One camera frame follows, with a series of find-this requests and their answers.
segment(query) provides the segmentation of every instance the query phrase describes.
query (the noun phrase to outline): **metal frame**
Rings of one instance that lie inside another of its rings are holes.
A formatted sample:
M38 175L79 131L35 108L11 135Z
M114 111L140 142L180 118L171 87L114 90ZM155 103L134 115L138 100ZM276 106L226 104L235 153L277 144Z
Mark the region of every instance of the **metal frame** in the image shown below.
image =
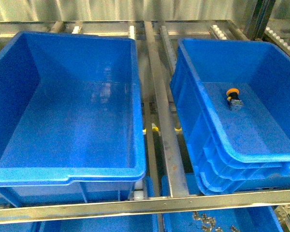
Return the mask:
M290 204L290 190L0 209L0 224Z
M270 19L272 9L276 0L257 0L249 20L246 24L244 34L250 40L262 39L266 25Z
M11 24L19 25L18 29L12 32L7 31L11 27ZM219 26L219 30L230 39L247 40L247 37L231 21L166 21L163 23L158 21L99 21L27 23L27 25L25 25L26 23L11 24L0 23L0 46L12 38L17 30L21 30L23 27L27 27L30 30L37 30L38 28L40 31L44 30L54 33L60 31L72 33L74 28L79 26L82 27L80 33L124 36L136 40L146 40L171 194L169 197L159 196L160 180L151 125L152 116L154 115L151 113L151 99L146 95L147 97L143 98L146 141L149 172L154 183L155 197L141 201L2 208L0 209L0 224L290 204L290 190L244 192L216 196L189 195L179 145L174 130L173 115L167 97L168 85L163 80L163 61L166 61L166 66L168 66L172 74L176 63L172 39L179 37L210 38L209 31L211 25ZM162 40L166 57L162 57L163 55L159 50L157 40ZM150 91L149 83L150 80L146 79L142 86L143 93ZM161 214L159 214L159 227L161 231Z

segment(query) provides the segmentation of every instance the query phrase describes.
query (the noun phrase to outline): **bin floor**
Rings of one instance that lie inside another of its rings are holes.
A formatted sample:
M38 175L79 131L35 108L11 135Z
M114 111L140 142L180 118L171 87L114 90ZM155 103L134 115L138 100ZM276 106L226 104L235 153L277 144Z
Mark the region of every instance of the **bin floor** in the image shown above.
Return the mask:
M129 167L128 88L123 83L41 79L0 168Z
M203 84L235 151L242 154L290 153L290 139L247 83ZM239 111L228 108L226 92L230 88L240 91L244 107Z

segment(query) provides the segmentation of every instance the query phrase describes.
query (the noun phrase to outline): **blue plastic bin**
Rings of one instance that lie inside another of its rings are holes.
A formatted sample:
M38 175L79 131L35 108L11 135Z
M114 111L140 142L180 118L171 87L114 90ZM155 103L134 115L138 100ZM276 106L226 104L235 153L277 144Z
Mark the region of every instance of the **blue plastic bin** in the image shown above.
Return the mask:
M153 197L152 181L146 178L147 192ZM101 217L42 222L37 232L158 232L156 214Z
M178 43L170 86L196 177L210 167L219 178L286 187L272 179L290 177L290 58L264 42ZM232 87L239 111L227 105Z
M0 232L37 232L40 224L33 223L14 223L0 225Z
M0 204L126 200L142 129L134 40L20 32L0 52Z
M206 195L229 194L235 191L264 189L264 188L290 188L290 175L279 174L273 169L273 173L265 178L249 178L247 180L234 180L218 175L206 161L199 169L197 183L202 193Z
M200 194L194 175L187 174L186 179L190 194ZM169 194L166 176L162 179L162 194ZM225 232L231 231L231 226L235 226L241 232L283 232L273 209L268 206L202 210L198 213L200 216L206 214L207 217L214 217L217 221L215 229L221 227ZM194 220L192 215L192 212L163 214L165 232L202 232L202 222Z

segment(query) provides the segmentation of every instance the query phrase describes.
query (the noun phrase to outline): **metal shelf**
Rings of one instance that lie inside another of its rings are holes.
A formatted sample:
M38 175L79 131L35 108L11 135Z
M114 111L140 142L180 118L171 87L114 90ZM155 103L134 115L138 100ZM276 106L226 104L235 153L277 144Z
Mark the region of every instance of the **metal shelf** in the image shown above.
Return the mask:
M137 41L148 173L153 179L155 192L155 197L142 201L0 208L0 224L290 204L290 190L264 190L216 196L189 195L180 146L174 130L178 119L168 86L176 63L173 47L177 46L176 40L181 37L222 39L224 36L217 34L216 27L219 27L228 39L248 40L229 20L0 22L0 50L21 30L120 36ZM159 196L161 176L158 174L152 123L158 125L161 132L165 170L171 193L169 197Z

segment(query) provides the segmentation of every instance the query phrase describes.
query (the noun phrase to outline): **small part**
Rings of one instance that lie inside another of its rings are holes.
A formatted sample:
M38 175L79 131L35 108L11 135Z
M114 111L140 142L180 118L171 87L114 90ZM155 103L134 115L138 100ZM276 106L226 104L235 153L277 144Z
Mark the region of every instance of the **small part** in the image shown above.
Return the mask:
M215 229L215 232L223 232L222 228L218 227L217 229Z
M244 106L243 102L238 98L239 93L240 91L236 88L230 88L226 93L228 106L232 111L240 110Z
M208 227L208 226L205 226L205 225L202 225L202 226L201 226L201 229L202 229L204 232L211 232L211 231L212 231L212 227Z
M192 218L193 218L193 220L196 220L196 221L201 220L201 217L200 217L200 214L198 211L192 212Z
M238 230L235 226L231 226L231 231L232 232L240 232L240 230Z
M216 219L214 217L208 217L206 214L202 214L201 221L203 224L210 224L212 228L216 226Z

